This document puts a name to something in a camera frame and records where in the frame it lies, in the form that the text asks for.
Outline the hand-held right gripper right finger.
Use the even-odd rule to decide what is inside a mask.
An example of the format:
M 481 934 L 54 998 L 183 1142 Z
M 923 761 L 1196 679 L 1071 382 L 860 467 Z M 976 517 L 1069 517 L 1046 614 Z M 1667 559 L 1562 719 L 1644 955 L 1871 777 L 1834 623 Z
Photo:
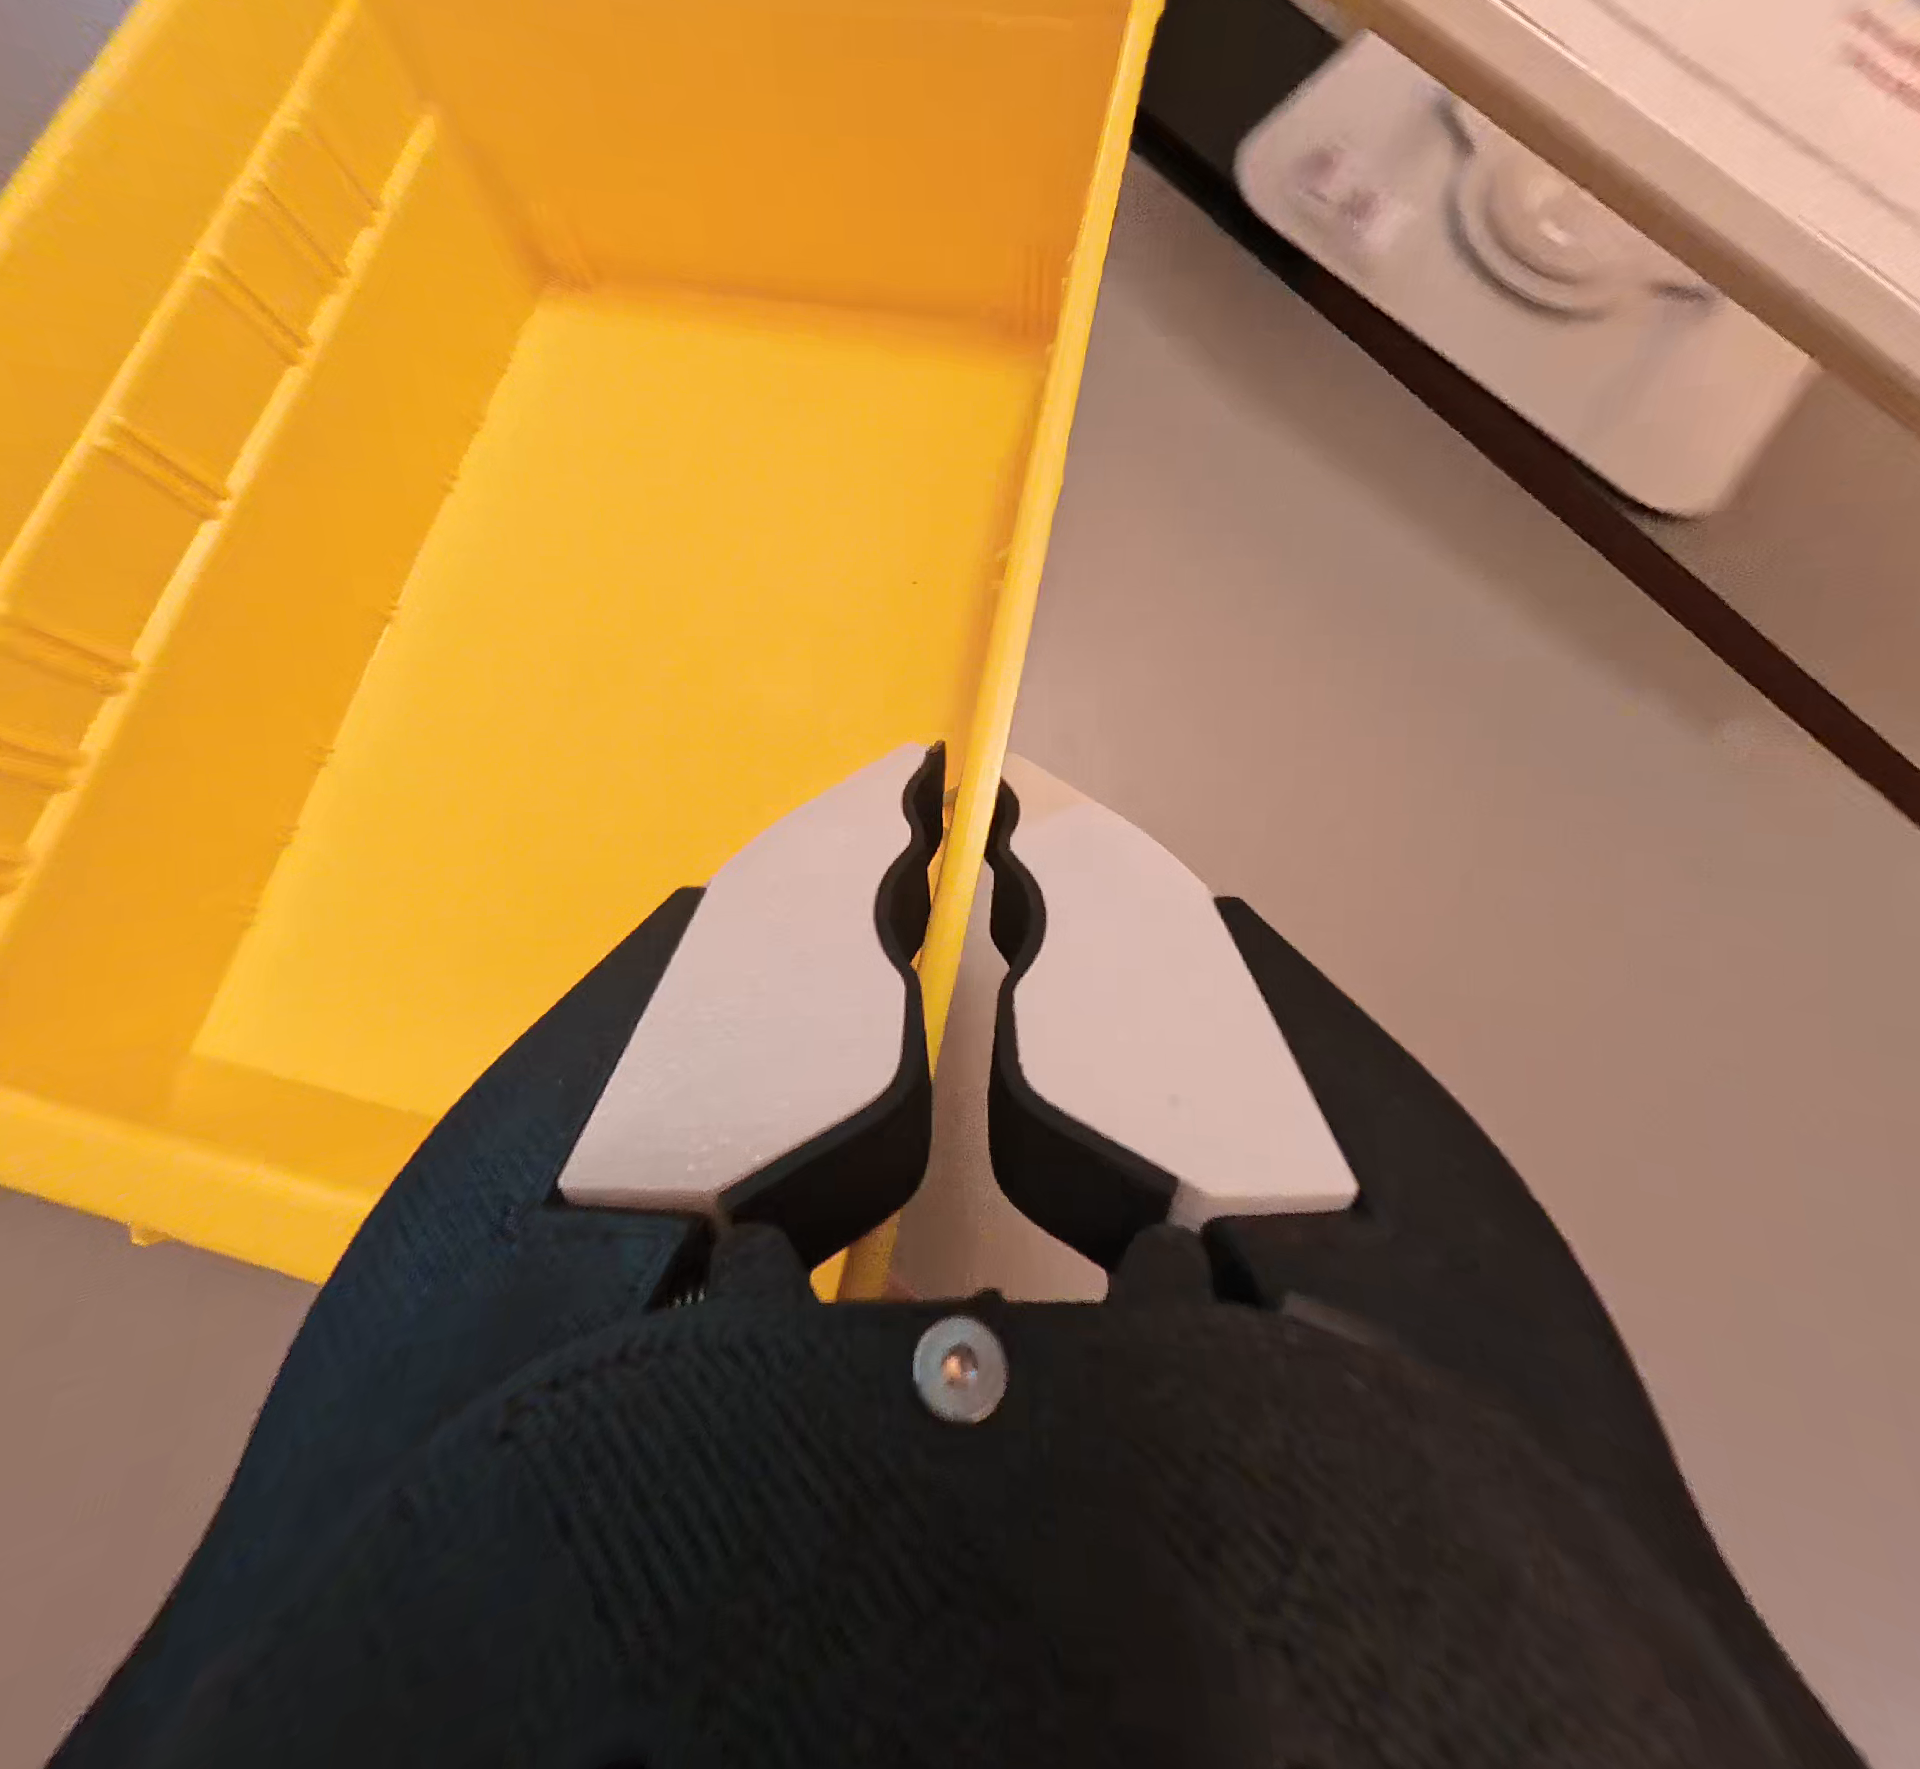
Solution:
M 1003 1196 L 1114 1271 L 1148 1228 L 1337 1214 L 1360 1184 L 1208 885 L 1014 757 L 987 841 Z

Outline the yellow plastic bin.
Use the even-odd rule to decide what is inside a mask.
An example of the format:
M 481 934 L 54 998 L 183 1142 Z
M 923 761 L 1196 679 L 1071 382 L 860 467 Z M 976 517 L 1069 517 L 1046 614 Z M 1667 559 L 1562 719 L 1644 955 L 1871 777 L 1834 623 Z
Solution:
M 135 0 L 4 191 L 4 1188 L 321 1281 L 941 746 L 941 1030 L 1166 0 Z

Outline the wooden instruction board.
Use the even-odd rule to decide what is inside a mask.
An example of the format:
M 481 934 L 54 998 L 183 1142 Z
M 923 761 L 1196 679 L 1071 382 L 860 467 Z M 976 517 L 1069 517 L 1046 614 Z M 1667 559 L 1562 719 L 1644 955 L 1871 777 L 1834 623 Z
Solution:
M 1598 0 L 1320 0 L 1585 181 L 1817 364 L 1919 428 L 1917 220 Z

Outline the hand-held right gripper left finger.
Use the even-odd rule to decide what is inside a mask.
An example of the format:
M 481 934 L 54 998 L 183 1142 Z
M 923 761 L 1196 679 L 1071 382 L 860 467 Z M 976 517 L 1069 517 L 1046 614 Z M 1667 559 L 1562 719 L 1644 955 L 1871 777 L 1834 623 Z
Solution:
M 808 1267 L 908 1205 L 934 1135 L 917 957 L 945 743 L 810 796 L 697 895 L 556 1178 L 575 1211 L 775 1228 Z

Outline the white board stand base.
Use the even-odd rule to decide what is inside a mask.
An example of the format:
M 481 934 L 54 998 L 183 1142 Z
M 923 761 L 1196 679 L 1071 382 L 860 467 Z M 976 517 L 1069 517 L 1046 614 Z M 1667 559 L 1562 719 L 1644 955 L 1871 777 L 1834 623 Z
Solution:
M 1235 146 L 1254 216 L 1630 504 L 1718 511 L 1813 361 L 1376 35 Z

